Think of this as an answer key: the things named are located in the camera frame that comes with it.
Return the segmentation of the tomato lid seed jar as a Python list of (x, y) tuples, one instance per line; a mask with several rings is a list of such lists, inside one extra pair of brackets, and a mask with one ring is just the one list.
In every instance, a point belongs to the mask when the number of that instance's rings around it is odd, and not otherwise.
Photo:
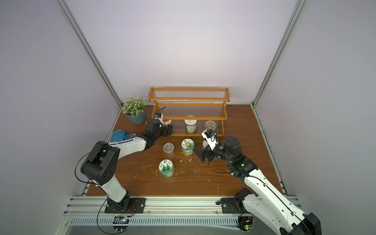
[(163, 120), (162, 121), (162, 125), (163, 127), (166, 127), (166, 128), (170, 128), (172, 127), (172, 119), (166, 119), (166, 120)]

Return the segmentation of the sunflower lid seed jar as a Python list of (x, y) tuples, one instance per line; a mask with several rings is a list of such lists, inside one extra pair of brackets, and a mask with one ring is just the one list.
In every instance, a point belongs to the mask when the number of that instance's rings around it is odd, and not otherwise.
[(181, 149), (183, 155), (189, 157), (193, 154), (194, 149), (194, 141), (192, 139), (184, 139), (181, 143)]

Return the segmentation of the small clear cup dark contents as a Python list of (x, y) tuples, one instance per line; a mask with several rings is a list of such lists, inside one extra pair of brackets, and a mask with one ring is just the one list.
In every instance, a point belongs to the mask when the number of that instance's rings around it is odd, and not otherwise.
[(163, 145), (163, 151), (166, 155), (172, 155), (174, 153), (175, 147), (173, 143), (166, 143)]

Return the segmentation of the green tree lid seed jar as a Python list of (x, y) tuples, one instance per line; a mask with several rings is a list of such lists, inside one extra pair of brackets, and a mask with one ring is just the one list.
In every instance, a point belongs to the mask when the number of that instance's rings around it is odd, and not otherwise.
[(159, 163), (159, 172), (165, 178), (171, 178), (174, 175), (174, 164), (170, 159), (164, 159)]

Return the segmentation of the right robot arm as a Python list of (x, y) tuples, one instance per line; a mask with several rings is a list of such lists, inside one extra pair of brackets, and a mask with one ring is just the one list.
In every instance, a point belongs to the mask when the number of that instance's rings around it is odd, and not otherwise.
[(255, 215), (277, 235), (322, 233), (319, 218), (313, 213), (305, 213), (279, 192), (258, 166), (244, 155), (236, 137), (228, 136), (221, 142), (212, 130), (204, 132), (202, 137), (208, 145), (204, 149), (194, 149), (200, 160), (210, 162), (218, 157), (226, 161), (231, 174), (247, 186), (237, 194), (243, 212)]

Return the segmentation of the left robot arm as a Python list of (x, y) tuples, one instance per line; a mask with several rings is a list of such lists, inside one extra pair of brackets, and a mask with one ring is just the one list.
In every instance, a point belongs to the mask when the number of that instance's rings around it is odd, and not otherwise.
[(106, 193), (110, 206), (125, 211), (130, 207), (130, 196), (115, 176), (118, 160), (148, 150), (158, 138), (170, 135), (171, 125), (164, 126), (160, 120), (152, 119), (140, 135), (133, 135), (121, 142), (97, 142), (83, 162), (80, 172)]

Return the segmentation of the white label jar bottom shelf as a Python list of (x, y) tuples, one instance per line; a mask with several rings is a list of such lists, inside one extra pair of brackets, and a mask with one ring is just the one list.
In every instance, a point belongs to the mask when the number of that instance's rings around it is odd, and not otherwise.
[(186, 133), (193, 134), (193, 133), (196, 132), (196, 130), (197, 130), (197, 127), (196, 127), (197, 120), (195, 120), (195, 119), (185, 119), (184, 123), (185, 123)]

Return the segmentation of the small yellow clear-lid cup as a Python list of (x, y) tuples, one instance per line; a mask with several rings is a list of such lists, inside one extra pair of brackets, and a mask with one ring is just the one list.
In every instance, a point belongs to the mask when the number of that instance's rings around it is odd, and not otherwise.
[(212, 131), (215, 131), (216, 128), (217, 128), (217, 124), (216, 124), (216, 122), (214, 120), (208, 120), (208, 121), (206, 121), (205, 124), (204, 124), (204, 126), (205, 126), (206, 130), (210, 130), (211, 129)]

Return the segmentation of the potted green plant blue pot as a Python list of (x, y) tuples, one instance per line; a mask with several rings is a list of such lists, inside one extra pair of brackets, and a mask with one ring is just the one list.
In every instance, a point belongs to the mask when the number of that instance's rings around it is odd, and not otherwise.
[(127, 115), (134, 124), (142, 124), (146, 121), (145, 107), (146, 102), (144, 99), (139, 96), (135, 98), (129, 97), (128, 100), (123, 102), (121, 113)]

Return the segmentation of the blue dustpan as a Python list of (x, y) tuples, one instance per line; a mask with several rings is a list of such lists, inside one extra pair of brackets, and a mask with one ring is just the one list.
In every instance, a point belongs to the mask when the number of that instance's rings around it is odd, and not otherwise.
[(133, 139), (136, 137), (136, 134), (127, 134), (124, 130), (116, 130), (112, 132), (110, 143), (119, 143), (125, 140)]

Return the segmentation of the right controller board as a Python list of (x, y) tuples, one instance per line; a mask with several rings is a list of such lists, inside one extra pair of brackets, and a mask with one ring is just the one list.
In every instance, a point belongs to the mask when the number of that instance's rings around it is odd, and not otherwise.
[(237, 221), (237, 227), (242, 232), (249, 232), (255, 227), (255, 220), (253, 216), (239, 216)]

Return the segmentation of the controller board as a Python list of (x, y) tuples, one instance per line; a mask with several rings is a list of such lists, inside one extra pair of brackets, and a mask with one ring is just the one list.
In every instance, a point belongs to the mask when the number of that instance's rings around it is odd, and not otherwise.
[(255, 220), (253, 216), (239, 216), (237, 221), (237, 227), (242, 232), (249, 232), (255, 227)]
[(130, 219), (127, 216), (115, 216), (112, 222), (115, 233), (124, 232), (130, 223)]

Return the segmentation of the left controller board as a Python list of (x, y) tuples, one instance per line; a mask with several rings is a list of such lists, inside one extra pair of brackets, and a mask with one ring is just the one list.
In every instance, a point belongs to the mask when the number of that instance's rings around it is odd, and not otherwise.
[(130, 219), (127, 216), (115, 216), (112, 222), (115, 233), (124, 232), (130, 223)]

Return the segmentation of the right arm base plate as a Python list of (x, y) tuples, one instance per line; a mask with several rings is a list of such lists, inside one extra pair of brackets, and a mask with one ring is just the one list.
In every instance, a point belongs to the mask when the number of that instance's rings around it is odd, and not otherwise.
[(219, 201), (216, 201), (216, 205), (221, 206), (222, 213), (231, 213), (231, 214), (241, 214), (241, 213), (258, 213), (259, 210), (255, 207), (252, 207), (249, 201), (246, 198), (221, 198)]

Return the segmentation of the aluminium front rail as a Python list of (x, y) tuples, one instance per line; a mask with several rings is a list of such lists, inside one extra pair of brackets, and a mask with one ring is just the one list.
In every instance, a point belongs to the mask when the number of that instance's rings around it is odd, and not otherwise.
[[(144, 212), (105, 213), (106, 197), (74, 196), (70, 199), (55, 234), (66, 235), (71, 226), (93, 226), (104, 235), (123, 235), (131, 227), (194, 226), (239, 230), (239, 216), (255, 216), (251, 213), (222, 213), (216, 201), (229, 196), (140, 196), (146, 198)], [(299, 208), (298, 199), (287, 199)], [(127, 216), (128, 228), (115, 233), (112, 222), (115, 216)]]

